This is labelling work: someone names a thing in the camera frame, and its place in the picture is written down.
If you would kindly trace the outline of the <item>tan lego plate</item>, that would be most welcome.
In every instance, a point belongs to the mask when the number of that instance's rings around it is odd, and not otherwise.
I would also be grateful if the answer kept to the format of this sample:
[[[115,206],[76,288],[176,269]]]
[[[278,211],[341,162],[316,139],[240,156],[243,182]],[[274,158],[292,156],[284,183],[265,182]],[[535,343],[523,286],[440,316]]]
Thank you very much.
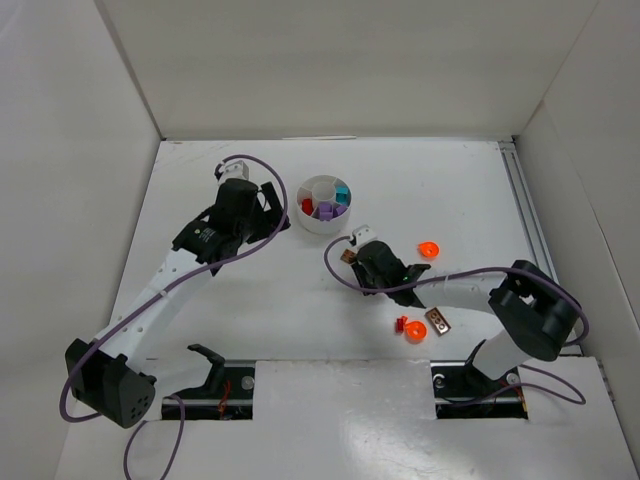
[[[356,253],[352,250],[345,249],[340,256],[340,260],[346,264],[352,265],[356,262]]]

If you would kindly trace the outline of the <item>orange round lego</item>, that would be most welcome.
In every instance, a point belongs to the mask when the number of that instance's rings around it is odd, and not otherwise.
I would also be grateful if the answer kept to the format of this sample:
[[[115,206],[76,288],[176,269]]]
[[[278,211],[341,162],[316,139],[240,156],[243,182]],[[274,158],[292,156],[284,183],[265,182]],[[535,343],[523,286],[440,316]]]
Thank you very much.
[[[417,246],[417,249],[422,257],[429,260],[437,258],[440,254],[440,247],[438,246],[438,244],[431,241],[420,243]]]

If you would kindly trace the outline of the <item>red lego brick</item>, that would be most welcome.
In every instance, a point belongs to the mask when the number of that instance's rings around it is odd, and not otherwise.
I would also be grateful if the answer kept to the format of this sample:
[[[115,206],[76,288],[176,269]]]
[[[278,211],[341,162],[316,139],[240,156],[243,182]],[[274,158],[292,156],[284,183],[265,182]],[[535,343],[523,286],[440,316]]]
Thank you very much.
[[[301,202],[301,210],[307,216],[312,216],[314,212],[314,206],[311,198],[303,199]]]

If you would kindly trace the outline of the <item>purple printed lego brick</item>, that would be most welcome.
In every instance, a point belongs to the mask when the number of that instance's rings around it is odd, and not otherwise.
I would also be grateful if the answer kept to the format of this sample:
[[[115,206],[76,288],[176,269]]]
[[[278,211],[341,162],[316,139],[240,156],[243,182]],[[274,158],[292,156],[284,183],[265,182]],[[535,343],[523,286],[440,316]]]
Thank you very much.
[[[347,205],[338,204],[333,208],[332,215],[333,215],[334,218],[337,218],[337,217],[343,215],[347,211],[347,209],[348,209]]]

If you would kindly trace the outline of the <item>orange round lego dish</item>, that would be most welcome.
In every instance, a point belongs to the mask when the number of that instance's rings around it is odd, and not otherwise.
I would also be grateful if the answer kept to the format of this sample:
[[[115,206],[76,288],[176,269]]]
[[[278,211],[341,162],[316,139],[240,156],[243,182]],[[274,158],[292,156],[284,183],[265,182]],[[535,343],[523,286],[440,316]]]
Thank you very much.
[[[404,325],[404,334],[411,344],[419,344],[428,336],[428,328],[421,321],[410,321]]]

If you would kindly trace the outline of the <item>teal lego brick pair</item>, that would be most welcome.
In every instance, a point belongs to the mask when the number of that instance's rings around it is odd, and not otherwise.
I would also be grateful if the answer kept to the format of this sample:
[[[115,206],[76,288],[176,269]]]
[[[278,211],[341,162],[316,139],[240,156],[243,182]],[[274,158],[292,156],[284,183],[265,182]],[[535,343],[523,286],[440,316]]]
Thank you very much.
[[[350,190],[345,186],[335,187],[335,201],[340,205],[349,205]]]

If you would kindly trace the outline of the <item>white round divided container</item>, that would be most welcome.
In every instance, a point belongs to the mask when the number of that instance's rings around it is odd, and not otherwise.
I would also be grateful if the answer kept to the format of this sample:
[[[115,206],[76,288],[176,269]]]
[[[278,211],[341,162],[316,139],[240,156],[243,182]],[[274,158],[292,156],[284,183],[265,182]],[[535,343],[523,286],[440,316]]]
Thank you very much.
[[[348,223],[352,190],[339,177],[317,175],[305,180],[296,193],[296,212],[302,227],[317,235],[333,235]]]

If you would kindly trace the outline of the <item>brown lego plate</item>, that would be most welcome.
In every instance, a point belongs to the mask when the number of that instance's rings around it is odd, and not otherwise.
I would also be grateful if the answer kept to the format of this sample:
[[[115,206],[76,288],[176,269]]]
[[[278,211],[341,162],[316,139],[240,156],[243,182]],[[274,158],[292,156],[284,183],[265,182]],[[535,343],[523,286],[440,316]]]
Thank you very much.
[[[436,307],[425,312],[425,319],[430,323],[438,336],[446,335],[451,330],[451,325],[442,312]]]

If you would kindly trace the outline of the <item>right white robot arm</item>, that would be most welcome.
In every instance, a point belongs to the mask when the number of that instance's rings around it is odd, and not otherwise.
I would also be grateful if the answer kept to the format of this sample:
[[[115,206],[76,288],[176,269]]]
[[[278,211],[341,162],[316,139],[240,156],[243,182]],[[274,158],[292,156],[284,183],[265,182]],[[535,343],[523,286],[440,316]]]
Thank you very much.
[[[481,341],[465,362],[470,383],[496,381],[529,359],[555,361],[581,315],[580,304],[526,260],[431,277],[428,265],[405,265],[382,241],[350,244],[352,270],[364,294],[383,290],[404,307],[450,307],[497,318],[502,330]]]

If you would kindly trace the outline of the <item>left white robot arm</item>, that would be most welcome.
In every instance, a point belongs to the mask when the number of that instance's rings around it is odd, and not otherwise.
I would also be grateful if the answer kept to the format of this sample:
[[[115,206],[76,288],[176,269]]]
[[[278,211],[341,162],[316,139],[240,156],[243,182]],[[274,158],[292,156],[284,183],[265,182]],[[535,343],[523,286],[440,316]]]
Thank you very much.
[[[198,290],[223,266],[245,258],[243,245],[255,253],[288,228],[287,210],[282,181],[222,182],[214,204],[174,238],[165,260],[124,317],[91,341],[76,339],[67,348],[61,417],[75,422],[66,409],[67,398],[73,396],[90,407],[94,417],[130,428],[165,397],[221,392],[225,360],[214,351],[191,344],[191,356],[167,369],[150,365],[147,355]]]

